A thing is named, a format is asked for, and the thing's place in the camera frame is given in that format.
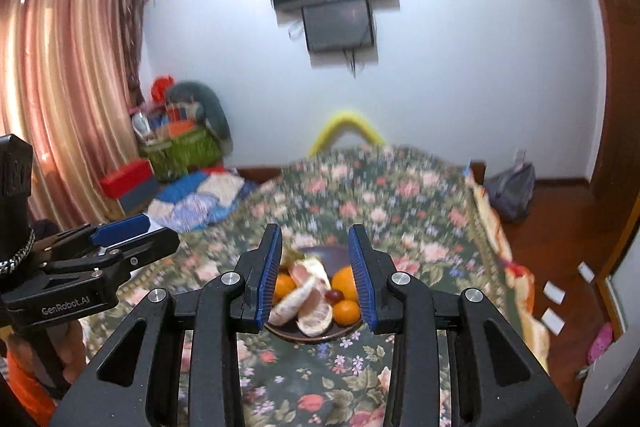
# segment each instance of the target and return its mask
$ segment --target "yellow foam tube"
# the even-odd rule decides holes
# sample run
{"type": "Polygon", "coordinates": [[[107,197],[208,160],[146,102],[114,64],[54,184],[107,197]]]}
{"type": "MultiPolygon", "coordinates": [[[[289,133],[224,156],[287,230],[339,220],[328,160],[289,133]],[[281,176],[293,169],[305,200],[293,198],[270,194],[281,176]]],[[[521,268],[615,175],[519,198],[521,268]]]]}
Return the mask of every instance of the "yellow foam tube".
{"type": "Polygon", "coordinates": [[[367,142],[372,145],[383,145],[385,143],[382,136],[359,114],[353,111],[342,111],[334,114],[329,121],[324,124],[316,142],[309,151],[309,156],[315,156],[321,152],[321,150],[325,149],[325,147],[328,147],[335,134],[345,126],[355,127],[367,142]]]}

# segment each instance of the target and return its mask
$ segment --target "floral bedspread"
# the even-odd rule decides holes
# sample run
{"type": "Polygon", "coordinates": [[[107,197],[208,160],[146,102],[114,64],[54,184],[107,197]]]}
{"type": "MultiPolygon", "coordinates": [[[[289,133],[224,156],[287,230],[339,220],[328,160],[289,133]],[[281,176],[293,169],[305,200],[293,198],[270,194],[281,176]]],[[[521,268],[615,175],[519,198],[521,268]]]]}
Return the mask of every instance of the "floral bedspread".
{"type": "MultiPolygon", "coordinates": [[[[492,250],[473,190],[462,168],[413,148],[358,148],[324,153],[284,168],[283,176],[250,195],[230,219],[182,234],[179,250],[140,271],[120,290],[117,308],[85,319],[94,353],[124,315],[155,287],[181,293],[231,270],[240,253],[255,248],[268,223],[282,226],[293,248],[346,244],[353,223],[363,223],[373,246],[399,270],[434,289],[482,289],[522,332],[516,297],[492,250]]],[[[440,337],[440,425],[450,425],[449,372],[440,337]]],[[[366,326],[338,341],[291,344],[263,331],[238,335],[240,386],[246,424],[380,427],[392,365],[393,335],[366,326]]],[[[180,385],[186,424],[187,333],[180,385]]]]}

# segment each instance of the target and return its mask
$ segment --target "pink slipper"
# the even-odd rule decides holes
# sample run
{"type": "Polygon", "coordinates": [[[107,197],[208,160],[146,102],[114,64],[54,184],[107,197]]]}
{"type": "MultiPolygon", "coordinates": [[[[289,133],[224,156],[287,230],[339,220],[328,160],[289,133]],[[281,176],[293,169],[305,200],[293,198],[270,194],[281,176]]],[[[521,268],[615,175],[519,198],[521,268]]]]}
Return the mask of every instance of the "pink slipper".
{"type": "Polygon", "coordinates": [[[596,339],[591,344],[587,354],[587,362],[591,365],[607,350],[613,343],[613,326],[610,322],[606,323],[598,332],[596,339]]]}

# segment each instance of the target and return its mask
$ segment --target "plate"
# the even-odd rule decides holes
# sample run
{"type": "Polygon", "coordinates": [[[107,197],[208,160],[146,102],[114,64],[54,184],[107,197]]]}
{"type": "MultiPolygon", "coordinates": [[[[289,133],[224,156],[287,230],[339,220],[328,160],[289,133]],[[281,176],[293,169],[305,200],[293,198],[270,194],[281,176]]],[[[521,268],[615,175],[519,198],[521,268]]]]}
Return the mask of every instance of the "plate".
{"type": "MultiPolygon", "coordinates": [[[[302,253],[313,253],[320,258],[320,261],[324,265],[324,270],[331,280],[335,273],[349,263],[349,252],[347,247],[344,246],[322,246],[322,247],[309,247],[300,248],[298,251],[302,253]]],[[[334,341],[345,335],[351,333],[351,331],[357,330],[362,324],[362,320],[359,320],[351,326],[339,326],[335,322],[331,322],[331,326],[322,335],[317,337],[308,337],[302,331],[298,329],[296,319],[291,319],[283,326],[273,326],[269,323],[265,324],[265,328],[271,331],[276,337],[283,339],[284,341],[300,343],[300,344],[319,344],[329,341],[334,341]]]]}

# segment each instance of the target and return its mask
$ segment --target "grape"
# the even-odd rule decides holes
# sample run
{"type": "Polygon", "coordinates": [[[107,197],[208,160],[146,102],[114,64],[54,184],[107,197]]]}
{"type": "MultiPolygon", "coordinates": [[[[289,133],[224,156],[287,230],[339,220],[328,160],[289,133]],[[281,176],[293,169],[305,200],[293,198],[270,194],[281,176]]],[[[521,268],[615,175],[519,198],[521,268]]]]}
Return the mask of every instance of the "grape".
{"type": "Polygon", "coordinates": [[[337,304],[344,300],[344,294],[340,290],[329,290],[324,294],[324,298],[331,302],[331,304],[337,304]]]}

